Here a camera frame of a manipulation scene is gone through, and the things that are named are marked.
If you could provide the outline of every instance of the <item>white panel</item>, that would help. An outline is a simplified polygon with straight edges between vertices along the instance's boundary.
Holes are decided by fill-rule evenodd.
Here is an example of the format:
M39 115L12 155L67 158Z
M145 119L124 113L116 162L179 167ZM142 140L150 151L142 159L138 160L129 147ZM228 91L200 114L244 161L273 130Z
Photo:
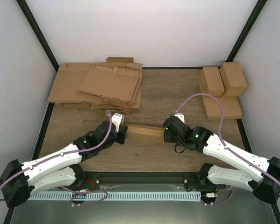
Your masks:
M249 85L240 103L252 150L280 158L280 0L267 2L236 61Z
M57 61L222 65L256 0L28 0Z
M0 175L30 160L54 70L15 0L0 0ZM7 207L0 202L0 223Z

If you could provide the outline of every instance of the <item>wooden table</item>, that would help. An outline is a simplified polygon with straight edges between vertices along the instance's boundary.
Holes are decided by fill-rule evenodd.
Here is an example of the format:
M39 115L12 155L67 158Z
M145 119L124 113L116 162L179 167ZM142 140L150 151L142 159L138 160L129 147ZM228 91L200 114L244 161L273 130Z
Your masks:
M200 70L143 70L141 107L131 111L126 124L162 127L163 122L190 95L199 93ZM208 121L203 111L202 97L190 100L181 110L190 127L204 126L217 133L219 121ZM50 118L40 156L67 146L76 138L107 120L98 111L87 108L55 106ZM225 120L223 138L244 148L236 120ZM114 143L98 156L81 163L85 171L151 171L196 172L204 163L229 168L226 163L198 152L174 152L174 144L154 145L126 140Z

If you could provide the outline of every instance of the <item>purple cable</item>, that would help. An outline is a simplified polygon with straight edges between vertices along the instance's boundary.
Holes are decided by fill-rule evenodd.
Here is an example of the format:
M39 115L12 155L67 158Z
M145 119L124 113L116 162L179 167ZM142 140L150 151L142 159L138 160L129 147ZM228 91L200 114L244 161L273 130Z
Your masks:
M224 117L224 113L223 113L223 107L221 105L221 103L219 102L219 100L217 100L215 97L213 97L212 95L210 94L207 94L207 93L197 93L197 94L194 94L192 96L190 96L189 98L187 98L183 103L182 105L175 111L175 114L179 112L179 110L185 105L185 103L187 103L190 99L192 99L193 97L196 97L196 96L201 96L201 95L205 95L205 96L208 96L208 97L211 97L213 98L218 104L219 104L219 107L220 107L220 110L221 110L221 119L220 119L220 123L219 123L219 131L218 131L218 136L219 136L219 139L220 141L222 142L222 144L224 145L224 147L229 151L231 152L232 154L234 154L236 157L240 158L242 161L248 163L251 167L255 168L256 170L258 170L259 172L263 173L264 175L266 175L267 177L269 177L272 181L274 181L276 184L278 184L280 186L280 182L275 178L273 177L272 175L270 175L269 173L267 173L266 171L260 169L259 167L255 166L253 163L249 162L248 160L246 160L244 157L240 156L239 154L237 154L236 152L232 151L227 145L226 143L224 142L223 138L222 138L222 135L221 135L221 127L222 127L222 123L223 123L223 117Z
M97 203L100 203L101 201L105 200L108 197L108 192L105 191L105 190L81 192L81 191L74 191L74 190L68 189L68 188L66 188L64 186L61 186L61 188L76 194L76 195L73 195L73 197L70 199L70 202L71 202L72 205L74 205L73 199L75 197L77 197L78 195L96 194L96 193L105 193L106 194L103 198L101 198L101 199L99 199L99 200L97 200L95 202L87 203L87 204L79 204L79 206L89 206L89 205L97 204Z
M108 131L107 131L107 134L106 136L104 137L104 139L96 146L92 147L92 148L87 148L87 149L83 149L83 150L74 150L74 151L69 151L69 152L65 152L63 153L64 155L67 155L67 154L71 154L71 153L82 153L82 152L89 152L89 151L92 151L92 150L95 150L97 149L98 147L100 147L101 145L103 145L103 143L107 140L107 138L109 137L109 134L111 132L111 127L112 127L112 115L110 113L109 110L106 110L106 115L109 116L109 128L108 128ZM42 160L34 165L32 165L32 168L34 167L37 167L38 165L41 165L43 164L44 162L47 162L49 160L52 160L58 156L61 156L60 154L56 154L56 155L53 155L45 160ZM12 180L14 179L15 177L17 177L18 175L21 175L22 173L26 172L27 170L29 170L30 168L25 168L21 171L19 171L18 173L12 175L11 177L9 177L6 181L4 181L1 185L0 185L0 191Z
M232 187L232 190L231 190L230 195L229 195L228 198L226 198L224 201L219 202L219 203L216 203L216 204L213 204L213 205L211 205L211 204L208 204L208 205L210 205L210 206L217 206L217 205L221 205L221 204L224 204L224 203L228 202L228 201L231 199L231 197L232 197L232 195L233 195L233 193L234 193L234 189L235 189L235 187Z

